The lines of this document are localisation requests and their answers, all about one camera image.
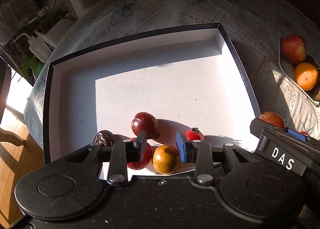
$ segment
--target metal rivet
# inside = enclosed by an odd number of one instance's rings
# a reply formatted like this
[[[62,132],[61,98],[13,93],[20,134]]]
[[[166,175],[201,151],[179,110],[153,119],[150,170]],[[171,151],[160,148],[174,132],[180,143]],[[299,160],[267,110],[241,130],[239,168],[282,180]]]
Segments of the metal rivet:
[[[209,174],[201,174],[197,176],[197,180],[200,184],[205,184],[213,180],[213,177]]]
[[[159,185],[159,186],[163,186],[164,184],[166,184],[167,183],[167,181],[165,181],[164,179],[161,179],[161,180],[158,180],[157,181],[157,184]]]
[[[124,181],[124,176],[121,174],[115,174],[109,177],[109,180],[113,183],[121,183]]]
[[[32,224],[26,224],[23,229],[34,229],[35,227]]]

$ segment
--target white plastic bottle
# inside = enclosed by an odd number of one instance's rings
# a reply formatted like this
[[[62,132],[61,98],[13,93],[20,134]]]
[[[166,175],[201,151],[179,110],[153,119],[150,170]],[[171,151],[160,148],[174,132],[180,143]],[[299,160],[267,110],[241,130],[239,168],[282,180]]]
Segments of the white plastic bottle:
[[[41,62],[45,63],[49,59],[49,57],[52,53],[52,50],[46,45],[46,43],[44,43],[44,41],[42,40],[41,37],[29,36],[26,33],[22,33],[21,35],[19,35],[13,41],[13,43],[16,42],[17,39],[19,37],[21,37],[22,35],[25,35],[28,37],[28,43],[30,44],[30,46],[29,46],[30,51],[36,57],[38,57]]]

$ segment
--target green plant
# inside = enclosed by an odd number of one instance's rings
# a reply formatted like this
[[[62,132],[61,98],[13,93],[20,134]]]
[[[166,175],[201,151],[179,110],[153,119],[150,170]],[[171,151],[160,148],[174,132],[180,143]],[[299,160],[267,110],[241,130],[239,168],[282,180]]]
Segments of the green plant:
[[[51,8],[49,4],[49,0],[47,0],[48,6],[44,6],[41,2],[37,1],[36,4],[29,1],[36,9],[42,11],[44,15],[39,16],[36,15],[36,17],[39,17],[41,20],[41,23],[36,27],[36,30],[41,30],[43,33],[48,32],[60,19],[65,18],[69,20],[76,20],[71,17],[65,16],[65,11],[63,11],[61,6],[66,3],[70,2],[70,0],[63,1],[60,6],[56,8],[57,0],[54,0],[53,7]]]

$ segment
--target red tomato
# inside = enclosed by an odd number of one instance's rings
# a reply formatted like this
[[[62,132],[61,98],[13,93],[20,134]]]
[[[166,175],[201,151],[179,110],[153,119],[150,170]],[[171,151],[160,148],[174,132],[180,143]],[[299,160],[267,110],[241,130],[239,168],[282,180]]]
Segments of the red tomato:
[[[144,153],[142,162],[141,163],[130,162],[127,164],[127,167],[135,170],[143,169],[149,164],[151,157],[152,157],[152,149],[150,144],[147,143],[146,151]]]
[[[192,128],[192,129],[186,131],[184,134],[186,135],[188,141],[193,141],[193,140],[203,141],[204,140],[204,136],[201,133],[201,131],[199,131],[198,128]]]

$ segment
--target orange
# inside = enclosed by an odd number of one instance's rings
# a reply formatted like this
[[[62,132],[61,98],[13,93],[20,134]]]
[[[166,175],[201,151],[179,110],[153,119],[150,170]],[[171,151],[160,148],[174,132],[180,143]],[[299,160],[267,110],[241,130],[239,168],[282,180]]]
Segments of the orange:
[[[296,83],[305,91],[310,91],[318,81],[316,67],[309,63],[298,64],[294,70]]]

